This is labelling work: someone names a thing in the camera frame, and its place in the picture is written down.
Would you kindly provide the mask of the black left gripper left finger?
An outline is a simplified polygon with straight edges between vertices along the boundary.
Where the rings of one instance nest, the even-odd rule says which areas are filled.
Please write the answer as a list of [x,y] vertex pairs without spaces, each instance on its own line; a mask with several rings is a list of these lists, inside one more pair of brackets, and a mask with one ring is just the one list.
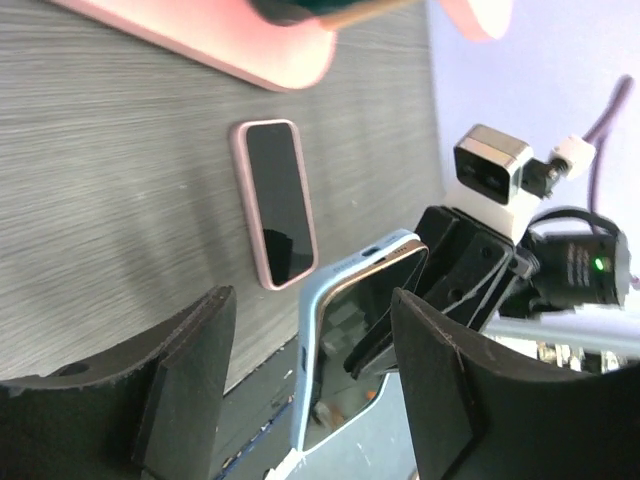
[[5,479],[210,479],[236,324],[217,286],[46,377],[1,384]]

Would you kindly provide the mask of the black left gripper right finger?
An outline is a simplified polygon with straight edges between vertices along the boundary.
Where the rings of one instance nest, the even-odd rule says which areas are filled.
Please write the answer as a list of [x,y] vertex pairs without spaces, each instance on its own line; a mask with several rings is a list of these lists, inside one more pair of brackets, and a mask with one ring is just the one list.
[[511,350],[406,290],[392,333],[423,479],[635,479],[639,370],[565,370]]

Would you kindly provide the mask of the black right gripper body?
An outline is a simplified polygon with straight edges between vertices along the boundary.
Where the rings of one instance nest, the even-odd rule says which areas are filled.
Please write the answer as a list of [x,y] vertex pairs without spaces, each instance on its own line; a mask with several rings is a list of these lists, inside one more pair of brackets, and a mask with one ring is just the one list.
[[456,209],[426,208],[415,233],[429,250],[415,294],[476,332],[533,275],[530,251]]

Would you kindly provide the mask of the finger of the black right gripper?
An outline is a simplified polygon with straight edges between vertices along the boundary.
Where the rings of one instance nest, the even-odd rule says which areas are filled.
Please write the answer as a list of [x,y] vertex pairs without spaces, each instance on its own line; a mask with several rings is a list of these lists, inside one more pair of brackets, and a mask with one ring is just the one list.
[[398,370],[391,329],[391,300],[371,301],[365,308],[369,329],[344,361],[354,380],[382,376]]

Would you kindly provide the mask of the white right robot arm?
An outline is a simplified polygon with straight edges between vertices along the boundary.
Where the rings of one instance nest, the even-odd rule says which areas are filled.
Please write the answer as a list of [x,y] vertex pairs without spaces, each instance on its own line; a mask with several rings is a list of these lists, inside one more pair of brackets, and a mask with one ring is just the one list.
[[357,379],[396,369],[390,319],[396,288],[474,331],[495,313],[534,320],[585,304],[623,305],[631,284],[626,236],[612,221],[577,208],[549,210],[532,222],[567,219],[588,223],[590,232],[538,235],[527,229],[513,243],[458,210],[427,208],[415,229],[427,253],[356,286],[368,329],[347,356],[345,371]]

